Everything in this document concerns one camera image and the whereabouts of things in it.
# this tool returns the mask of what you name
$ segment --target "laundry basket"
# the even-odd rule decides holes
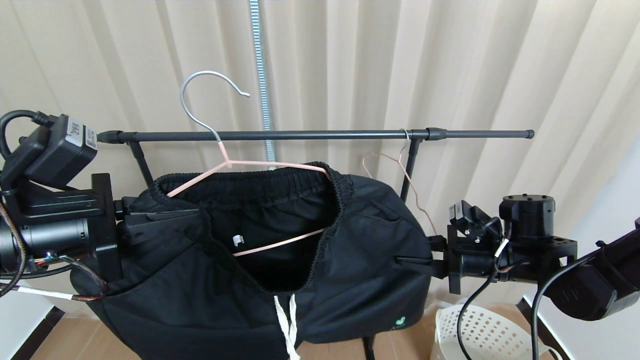
[[[457,336],[462,305],[438,310],[431,360],[466,360]],[[531,360],[531,336],[511,320],[478,306],[469,306],[462,319],[462,340],[473,360]],[[540,354],[550,350],[540,343]]]

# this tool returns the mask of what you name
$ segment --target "beige curtain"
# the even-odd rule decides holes
[[[640,131],[640,2],[264,1],[271,117],[277,130],[534,129],[533,140],[423,143],[418,198],[439,232],[457,200],[496,214],[503,195],[546,193],[556,233],[568,236]],[[68,113],[98,131],[203,131],[178,100],[196,70],[193,111],[219,130],[260,130],[248,1],[0,1],[0,108]],[[26,135],[10,126],[10,142]],[[396,155],[402,140],[276,142],[281,161],[322,160],[363,174],[369,151]],[[229,143],[264,159],[262,142]],[[221,161],[213,143],[145,143],[155,176]],[[391,161],[369,160],[399,190]],[[117,197],[144,182],[124,145],[100,146],[76,179],[109,172]],[[410,195],[409,206],[414,198]],[[426,217],[415,211],[426,231]],[[60,282],[38,285],[55,288]],[[467,279],[470,293],[477,281]],[[516,301],[522,287],[485,299]],[[446,297],[444,282],[432,294]]]

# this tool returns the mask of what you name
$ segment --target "silver metal hook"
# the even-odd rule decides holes
[[[409,146],[409,143],[411,142],[411,139],[409,138],[409,132],[405,129],[401,129],[401,130],[404,131],[404,134],[406,135],[406,143],[404,143],[404,146],[402,147],[402,149],[400,149],[400,155],[398,156],[398,158],[402,156],[403,151],[406,149],[407,146]]]
[[[216,137],[216,140],[218,142],[222,142],[222,140],[220,139],[220,135],[218,135],[218,132],[215,131],[213,129],[213,127],[205,124],[204,122],[198,120],[190,111],[189,108],[187,107],[187,102],[184,100],[184,91],[187,90],[187,85],[189,85],[189,82],[195,78],[197,78],[200,75],[215,75],[215,76],[219,76],[221,78],[223,78],[227,83],[229,83],[231,86],[234,87],[234,89],[242,96],[246,96],[246,97],[250,97],[251,95],[248,92],[244,92],[242,90],[240,90],[240,88],[233,82],[231,81],[231,79],[229,79],[226,75],[221,74],[219,72],[216,71],[211,71],[211,70],[202,70],[202,71],[198,71],[198,72],[194,72],[193,74],[189,75],[188,78],[186,78],[184,80],[184,82],[182,83],[182,86],[180,87],[180,103],[182,104],[182,108],[184,109],[184,111],[187,113],[187,115],[189,115],[189,117],[191,118],[191,120],[195,121],[196,123],[200,124],[202,127],[206,128],[207,130],[209,130],[210,132],[213,133],[213,136]]]

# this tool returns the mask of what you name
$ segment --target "clothes rack pole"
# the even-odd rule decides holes
[[[409,177],[413,174],[415,160],[418,156],[420,143],[423,141],[443,140],[447,138],[525,138],[534,136],[533,130],[446,130],[439,127],[407,130],[325,130],[325,131],[219,131],[223,141],[236,140],[363,140],[363,139],[406,139],[411,140],[406,160],[406,172]],[[213,134],[209,132],[124,132],[106,131],[98,134],[98,142],[126,143],[131,148],[133,156],[138,162],[140,172],[147,186],[153,183],[153,176],[145,159],[141,142],[181,142],[181,141],[213,141]],[[409,180],[404,179],[400,198],[406,202],[409,192]],[[376,336],[362,338],[366,360],[375,360],[373,345]]]

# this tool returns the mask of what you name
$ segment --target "white drawstring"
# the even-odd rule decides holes
[[[291,317],[291,326],[289,326],[289,320],[284,309],[280,305],[280,301],[277,296],[273,297],[276,303],[276,313],[278,314],[278,322],[280,323],[280,329],[284,334],[284,339],[287,344],[287,353],[290,360],[300,360],[300,355],[296,352],[296,336],[298,335],[298,325],[296,325],[296,296],[291,295],[289,301],[289,317]]]

